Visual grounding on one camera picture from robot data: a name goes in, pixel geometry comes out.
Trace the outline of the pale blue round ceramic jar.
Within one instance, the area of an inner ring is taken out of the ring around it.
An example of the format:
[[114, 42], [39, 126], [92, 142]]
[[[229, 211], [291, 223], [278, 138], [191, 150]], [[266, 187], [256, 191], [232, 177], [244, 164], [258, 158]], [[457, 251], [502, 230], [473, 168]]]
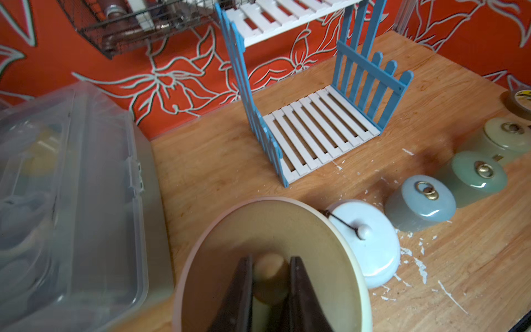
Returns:
[[390, 220], [365, 201], [340, 201], [325, 217], [347, 241], [369, 289], [385, 285], [400, 265], [400, 242]]

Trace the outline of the translucent plastic storage box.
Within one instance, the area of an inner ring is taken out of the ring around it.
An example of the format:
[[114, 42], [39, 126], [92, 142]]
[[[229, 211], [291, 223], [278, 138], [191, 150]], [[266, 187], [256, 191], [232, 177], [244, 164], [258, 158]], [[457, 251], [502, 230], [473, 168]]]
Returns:
[[78, 82], [1, 112], [1, 330], [108, 331], [174, 289], [152, 146]]

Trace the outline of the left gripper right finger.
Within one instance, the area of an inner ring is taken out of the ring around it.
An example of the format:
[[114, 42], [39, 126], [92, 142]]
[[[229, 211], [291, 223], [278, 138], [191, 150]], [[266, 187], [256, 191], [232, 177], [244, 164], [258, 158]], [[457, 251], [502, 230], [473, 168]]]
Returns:
[[301, 257], [290, 258], [288, 296], [283, 303], [279, 331], [333, 331]]

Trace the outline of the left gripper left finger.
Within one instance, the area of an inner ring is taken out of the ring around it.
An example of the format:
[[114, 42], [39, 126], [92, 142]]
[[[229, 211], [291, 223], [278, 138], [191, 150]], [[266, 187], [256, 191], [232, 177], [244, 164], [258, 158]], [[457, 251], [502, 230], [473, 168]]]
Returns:
[[239, 260], [221, 307], [208, 331], [252, 330], [253, 319], [253, 259]]

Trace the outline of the yellow tea canister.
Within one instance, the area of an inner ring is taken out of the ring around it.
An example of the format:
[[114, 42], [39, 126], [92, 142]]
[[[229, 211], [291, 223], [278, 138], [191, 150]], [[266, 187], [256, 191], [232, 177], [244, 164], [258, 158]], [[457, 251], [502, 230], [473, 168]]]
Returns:
[[530, 128], [507, 118], [492, 118], [456, 151], [478, 152], [507, 166], [530, 152]]

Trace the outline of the brown tape roll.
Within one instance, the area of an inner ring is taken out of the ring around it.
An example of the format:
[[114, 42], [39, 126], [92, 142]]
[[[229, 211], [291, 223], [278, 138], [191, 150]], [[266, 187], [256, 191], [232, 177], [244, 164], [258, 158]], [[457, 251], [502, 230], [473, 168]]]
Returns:
[[508, 90], [501, 94], [501, 101], [506, 109], [514, 115], [524, 120], [530, 120], [530, 94], [529, 88]]

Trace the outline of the cream round ceramic jar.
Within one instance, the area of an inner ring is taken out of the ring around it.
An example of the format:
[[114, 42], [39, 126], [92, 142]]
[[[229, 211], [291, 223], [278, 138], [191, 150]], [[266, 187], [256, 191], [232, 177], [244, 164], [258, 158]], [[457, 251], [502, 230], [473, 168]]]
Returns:
[[253, 259], [251, 331], [279, 331], [294, 256], [302, 258], [333, 331], [373, 329], [360, 265], [338, 229], [305, 203], [266, 197], [228, 210], [199, 237], [178, 282], [175, 331], [208, 331], [247, 256]]

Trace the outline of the blue white picket shelf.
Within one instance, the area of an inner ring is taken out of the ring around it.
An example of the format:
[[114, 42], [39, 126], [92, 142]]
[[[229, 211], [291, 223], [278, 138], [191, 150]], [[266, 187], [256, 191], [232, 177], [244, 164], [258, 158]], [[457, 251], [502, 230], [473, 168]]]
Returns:
[[[384, 1], [254, 1], [215, 4], [250, 128], [288, 187], [381, 135], [413, 80], [373, 52]], [[332, 83], [272, 113], [254, 103], [246, 48], [343, 11]]]

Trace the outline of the green tea canister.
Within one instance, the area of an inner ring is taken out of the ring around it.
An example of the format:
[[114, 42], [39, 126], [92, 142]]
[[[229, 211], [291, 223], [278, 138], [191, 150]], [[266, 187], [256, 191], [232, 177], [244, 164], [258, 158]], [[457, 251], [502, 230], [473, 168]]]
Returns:
[[453, 194], [457, 208], [497, 194], [507, 186], [503, 167], [485, 154], [473, 151], [456, 153], [434, 177]]

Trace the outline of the grey-blue tea canister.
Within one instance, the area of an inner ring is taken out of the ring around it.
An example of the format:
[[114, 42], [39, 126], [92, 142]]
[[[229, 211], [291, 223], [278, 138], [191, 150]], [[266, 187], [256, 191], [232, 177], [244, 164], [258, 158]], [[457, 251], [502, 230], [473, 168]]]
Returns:
[[426, 175], [405, 180], [384, 205], [385, 215], [402, 232], [419, 232], [449, 221], [456, 209], [447, 186]]

